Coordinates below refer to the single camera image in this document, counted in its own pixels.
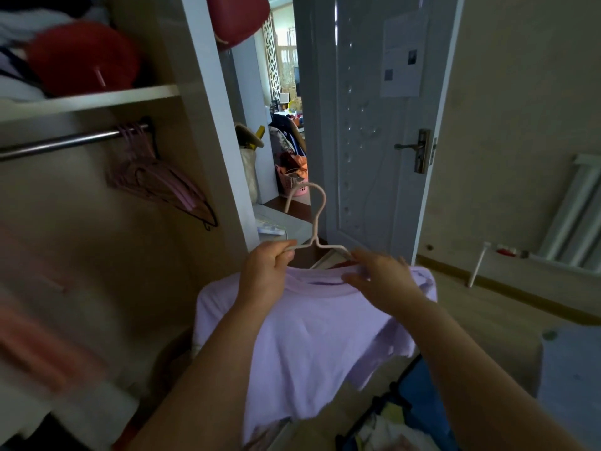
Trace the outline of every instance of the wardrobe shelf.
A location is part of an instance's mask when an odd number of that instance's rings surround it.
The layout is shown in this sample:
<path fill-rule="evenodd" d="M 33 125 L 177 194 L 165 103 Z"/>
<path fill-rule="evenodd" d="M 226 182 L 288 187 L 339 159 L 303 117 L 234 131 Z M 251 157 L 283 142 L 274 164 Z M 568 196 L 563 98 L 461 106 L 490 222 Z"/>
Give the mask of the wardrobe shelf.
<path fill-rule="evenodd" d="M 160 100 L 180 94 L 177 85 L 156 85 L 116 92 L 93 93 L 89 95 L 49 98 L 40 101 L 16 102 L 0 98 L 0 122 L 23 120 L 54 113 L 84 111 L 97 107 L 110 107 L 136 103 L 139 101 Z"/>

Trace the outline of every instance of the white door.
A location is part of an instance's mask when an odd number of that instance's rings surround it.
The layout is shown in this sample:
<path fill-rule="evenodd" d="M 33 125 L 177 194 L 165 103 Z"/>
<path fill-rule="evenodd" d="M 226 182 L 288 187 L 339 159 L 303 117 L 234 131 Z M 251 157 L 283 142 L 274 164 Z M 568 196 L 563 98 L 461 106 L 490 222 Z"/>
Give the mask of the white door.
<path fill-rule="evenodd" d="M 327 192 L 320 235 L 413 262 L 463 0 L 294 7 L 309 177 Z M 400 148 L 420 130 L 424 148 Z"/>

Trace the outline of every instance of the metal rod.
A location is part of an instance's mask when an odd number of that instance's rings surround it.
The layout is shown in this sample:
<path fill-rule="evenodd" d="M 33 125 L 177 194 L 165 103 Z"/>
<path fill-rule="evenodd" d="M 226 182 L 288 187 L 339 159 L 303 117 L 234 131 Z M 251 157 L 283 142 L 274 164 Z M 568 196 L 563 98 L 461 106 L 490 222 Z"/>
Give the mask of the metal rod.
<path fill-rule="evenodd" d="M 150 124 L 148 122 L 140 122 L 138 125 L 143 131 L 149 131 Z M 136 132 L 132 127 L 127 127 L 126 129 L 131 131 L 132 134 Z M 13 145 L 12 147 L 0 149 L 0 162 L 14 160 L 24 156 L 62 150 L 64 148 L 77 147 L 79 145 L 86 145 L 87 143 L 99 143 L 118 137 L 121 137 L 121 133 L 118 129 L 114 128 L 112 130 L 96 131 L 86 135 L 71 135 L 55 137 L 54 139 L 47 139 L 36 143 L 22 143 L 20 145 Z"/>

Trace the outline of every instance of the white radiator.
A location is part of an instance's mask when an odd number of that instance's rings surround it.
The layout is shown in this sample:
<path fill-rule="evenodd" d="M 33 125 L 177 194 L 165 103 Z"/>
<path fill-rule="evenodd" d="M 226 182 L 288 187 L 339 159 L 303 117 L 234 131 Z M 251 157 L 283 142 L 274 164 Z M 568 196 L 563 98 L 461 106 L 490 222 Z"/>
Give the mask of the white radiator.
<path fill-rule="evenodd" d="M 578 171 L 537 258 L 601 273 L 601 156 L 578 155 Z"/>

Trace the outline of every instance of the door handle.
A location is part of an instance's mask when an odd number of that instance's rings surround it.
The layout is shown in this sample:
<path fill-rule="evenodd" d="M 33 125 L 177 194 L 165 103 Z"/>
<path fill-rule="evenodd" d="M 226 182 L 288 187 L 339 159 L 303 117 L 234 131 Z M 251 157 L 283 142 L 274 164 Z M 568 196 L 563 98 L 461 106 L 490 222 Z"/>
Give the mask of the door handle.
<path fill-rule="evenodd" d="M 417 143 L 394 144 L 395 150 L 404 150 L 405 148 L 412 148 L 415 150 L 414 171 L 418 174 L 427 173 L 428 167 L 432 163 L 430 161 L 430 157 L 432 156 L 432 142 L 430 142 L 431 133 L 430 130 L 422 128 L 419 130 Z"/>

